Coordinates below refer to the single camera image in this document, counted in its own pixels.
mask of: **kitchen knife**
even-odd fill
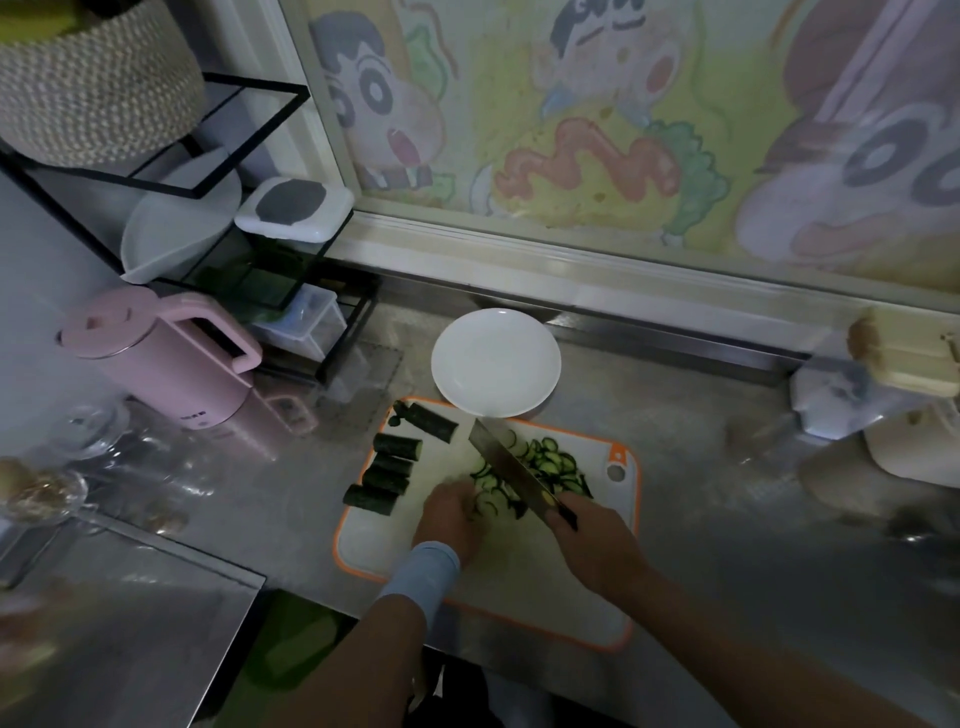
[[[470,444],[477,448],[493,471],[507,481],[541,520],[546,522],[548,511],[557,511],[573,530],[577,530],[577,514],[559,502],[503,444],[508,432],[509,428],[500,420],[477,418],[470,431]]]

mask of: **orange-rimmed cutting board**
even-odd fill
[[[406,421],[392,427],[384,419],[381,432],[423,441],[410,486],[397,499],[390,516],[347,508],[333,545],[334,558],[341,569],[374,581],[386,581],[409,552],[423,502],[434,486],[448,477],[467,475],[481,462],[468,440],[472,415],[432,400],[406,401],[418,401],[459,426],[448,445]],[[510,427],[527,441],[543,437],[556,440],[561,451],[576,459],[594,499],[619,513],[636,533],[640,469],[628,449],[608,440],[522,420],[511,420]],[[371,451],[367,464],[372,458]],[[626,642],[631,629],[629,619],[574,578],[553,534],[537,516],[528,512],[518,521],[510,513],[488,522],[490,530],[479,554],[461,574],[447,602],[593,649],[615,650]]]

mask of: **knife handle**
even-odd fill
[[[567,508],[565,505],[557,501],[557,510],[560,512],[560,515],[564,517],[564,521],[570,524],[570,528],[574,531],[578,530],[577,528],[577,514]]]

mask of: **window frame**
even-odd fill
[[[344,183],[359,192],[352,163],[338,161],[348,158],[343,132],[321,116],[335,118],[335,112],[301,1],[197,5],[231,71],[311,89],[316,103],[304,105],[266,142],[280,174]],[[258,123],[277,101],[251,94],[246,103]],[[618,255],[610,241],[601,248],[579,231],[359,194],[356,209],[328,254],[402,275],[797,351],[811,351],[871,305],[927,311],[960,331],[960,295],[666,247],[644,251],[643,258]]]

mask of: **woven basket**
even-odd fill
[[[193,130],[205,107],[204,77],[163,0],[81,33],[0,45],[0,136],[45,164],[152,152]]]

